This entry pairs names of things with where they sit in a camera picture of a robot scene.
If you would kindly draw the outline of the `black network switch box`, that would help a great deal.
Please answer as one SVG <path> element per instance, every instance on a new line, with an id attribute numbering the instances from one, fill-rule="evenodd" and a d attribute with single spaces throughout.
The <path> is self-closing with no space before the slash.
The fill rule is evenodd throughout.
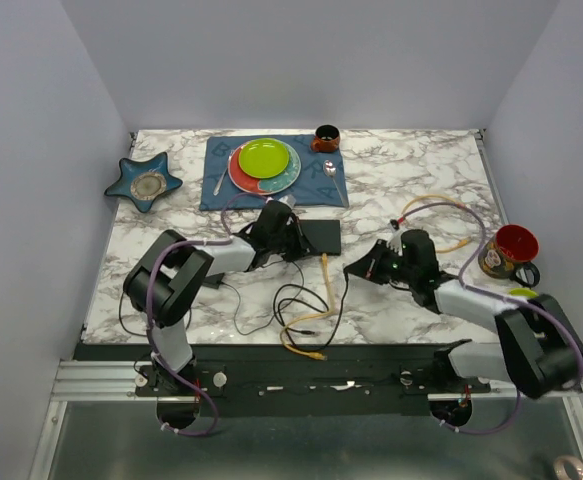
<path id="1" fill-rule="evenodd" d="M 305 219 L 300 223 L 311 256 L 340 256 L 342 252 L 339 220 Z"/>

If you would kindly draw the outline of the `black power adapter brick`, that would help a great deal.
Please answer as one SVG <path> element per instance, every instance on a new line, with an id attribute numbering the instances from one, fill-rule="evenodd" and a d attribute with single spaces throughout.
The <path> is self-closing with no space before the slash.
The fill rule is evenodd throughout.
<path id="1" fill-rule="evenodd" d="M 224 273 L 209 275 L 204 278 L 202 285 L 207 288 L 219 289 L 224 280 Z"/>

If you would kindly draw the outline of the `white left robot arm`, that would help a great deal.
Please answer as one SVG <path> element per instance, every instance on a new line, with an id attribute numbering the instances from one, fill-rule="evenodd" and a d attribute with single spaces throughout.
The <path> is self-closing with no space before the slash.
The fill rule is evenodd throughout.
<path id="1" fill-rule="evenodd" d="M 123 283 L 133 308 L 146 317 L 159 384 L 172 395 L 200 390 L 184 317 L 207 278 L 254 271 L 273 255 L 291 263 L 340 253 L 338 220 L 301 219 L 278 200 L 265 203 L 256 221 L 223 239 L 193 240 L 175 230 L 162 232 Z"/>

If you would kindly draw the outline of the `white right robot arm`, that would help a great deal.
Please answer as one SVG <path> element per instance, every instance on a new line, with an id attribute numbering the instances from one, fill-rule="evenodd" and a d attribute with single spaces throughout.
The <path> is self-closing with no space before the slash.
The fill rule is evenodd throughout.
<path id="1" fill-rule="evenodd" d="M 434 243 L 424 230 L 377 241 L 344 274 L 378 285 L 403 284 L 419 306 L 497 334 L 495 343 L 462 340 L 437 352 L 431 379 L 442 391 L 456 390 L 467 378 L 483 378 L 511 383 L 526 397 L 538 399 L 583 379 L 583 343 L 553 296 L 527 299 L 462 283 L 440 269 Z"/>

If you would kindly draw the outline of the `blue cloth placemat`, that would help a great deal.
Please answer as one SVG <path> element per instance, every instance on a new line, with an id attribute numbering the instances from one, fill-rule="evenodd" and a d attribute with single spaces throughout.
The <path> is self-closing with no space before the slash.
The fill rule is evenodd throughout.
<path id="1" fill-rule="evenodd" d="M 339 151 L 314 152 L 310 148 L 311 134 L 275 134 L 275 139 L 286 143 L 301 163 L 301 171 L 293 184 L 279 192 L 265 191 L 267 197 L 280 198 L 292 195 L 298 206 L 334 206 L 348 203 L 344 161 Z M 200 209 L 217 211 L 234 202 L 234 209 L 252 209 L 262 205 L 256 197 L 246 195 L 226 172 L 229 157 L 243 144 L 254 140 L 247 136 L 212 136 L 207 140 L 202 177 Z"/>

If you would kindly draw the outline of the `red and teal plate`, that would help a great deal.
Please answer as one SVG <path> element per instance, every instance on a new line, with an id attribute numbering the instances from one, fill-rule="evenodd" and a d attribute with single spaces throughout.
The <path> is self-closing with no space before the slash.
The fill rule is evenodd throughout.
<path id="1" fill-rule="evenodd" d="M 273 195 L 290 188 L 299 178 L 302 165 L 297 151 L 289 144 L 284 143 L 289 152 L 289 163 L 285 170 L 278 176 L 270 179 L 257 179 L 247 175 L 239 166 L 239 154 L 246 146 L 240 145 L 228 160 L 228 174 L 232 183 L 244 192 Z"/>

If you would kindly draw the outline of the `silver spoon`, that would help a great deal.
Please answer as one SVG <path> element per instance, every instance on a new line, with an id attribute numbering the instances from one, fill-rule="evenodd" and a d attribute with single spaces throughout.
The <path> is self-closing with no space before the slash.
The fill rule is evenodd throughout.
<path id="1" fill-rule="evenodd" d="M 337 181 L 337 168 L 336 168 L 335 164 L 330 160 L 326 160 L 323 163 L 323 171 L 324 171 L 325 175 L 332 180 L 334 187 L 335 187 L 335 189 L 338 193 L 338 196 L 340 198 L 340 201 L 342 202 L 342 206 L 344 208 L 348 208 L 349 202 L 346 199 L 346 197 L 345 197 L 343 191 L 341 190 L 341 188 L 338 184 L 338 181 Z"/>

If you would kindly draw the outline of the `green plate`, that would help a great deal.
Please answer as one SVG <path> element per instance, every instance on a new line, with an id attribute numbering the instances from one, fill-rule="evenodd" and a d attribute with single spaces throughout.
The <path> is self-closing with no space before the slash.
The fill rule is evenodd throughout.
<path id="1" fill-rule="evenodd" d="M 257 179 L 269 179 L 280 175 L 289 163 L 290 154 L 279 140 L 257 138 L 248 141 L 238 156 L 242 171 Z"/>

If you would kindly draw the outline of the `brown small cup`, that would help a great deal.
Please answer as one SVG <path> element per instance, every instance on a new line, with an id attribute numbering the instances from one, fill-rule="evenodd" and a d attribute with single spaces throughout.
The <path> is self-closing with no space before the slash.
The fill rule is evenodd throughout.
<path id="1" fill-rule="evenodd" d="M 321 125 L 314 133 L 310 148 L 314 152 L 334 153 L 339 149 L 340 131 L 333 125 Z"/>

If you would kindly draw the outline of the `red skull pattern mug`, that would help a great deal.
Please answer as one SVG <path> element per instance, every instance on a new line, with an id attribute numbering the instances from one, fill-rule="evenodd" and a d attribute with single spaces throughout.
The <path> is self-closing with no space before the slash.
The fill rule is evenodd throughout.
<path id="1" fill-rule="evenodd" d="M 508 224 L 497 230 L 481 249 L 478 265 L 491 278 L 535 288 L 541 280 L 540 270 L 533 263 L 539 250 L 539 241 L 530 230 Z"/>

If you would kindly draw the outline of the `green bowl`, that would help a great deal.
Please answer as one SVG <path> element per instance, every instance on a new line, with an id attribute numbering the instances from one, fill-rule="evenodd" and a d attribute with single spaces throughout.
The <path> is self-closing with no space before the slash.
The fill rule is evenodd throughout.
<path id="1" fill-rule="evenodd" d="M 529 288 L 514 288 L 508 292 L 511 296 L 522 297 L 525 299 L 532 299 L 538 296 L 538 293 Z"/>

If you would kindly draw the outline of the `blue star shaped dish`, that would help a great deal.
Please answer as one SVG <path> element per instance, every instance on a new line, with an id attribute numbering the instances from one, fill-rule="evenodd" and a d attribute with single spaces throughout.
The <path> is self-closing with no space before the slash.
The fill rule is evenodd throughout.
<path id="1" fill-rule="evenodd" d="M 104 195 L 126 198 L 140 213 L 149 212 L 158 198 L 183 185 L 180 178 L 171 174 L 166 152 L 145 161 L 122 158 L 118 168 L 118 179 L 105 189 Z"/>

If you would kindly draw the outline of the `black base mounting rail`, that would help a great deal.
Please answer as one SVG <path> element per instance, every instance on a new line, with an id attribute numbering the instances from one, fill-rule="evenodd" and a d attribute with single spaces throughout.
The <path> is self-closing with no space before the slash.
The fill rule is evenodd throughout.
<path id="1" fill-rule="evenodd" d="M 205 401 L 148 358 L 144 345 L 87 345 L 78 361 L 131 362 L 135 397 L 154 400 L 160 418 L 184 424 L 198 418 L 317 417 L 400 414 L 426 416 L 468 394 L 489 392 L 476 377 L 445 366 L 446 345 L 335 345 L 310 360 L 276 345 L 196 345 L 183 377 Z"/>

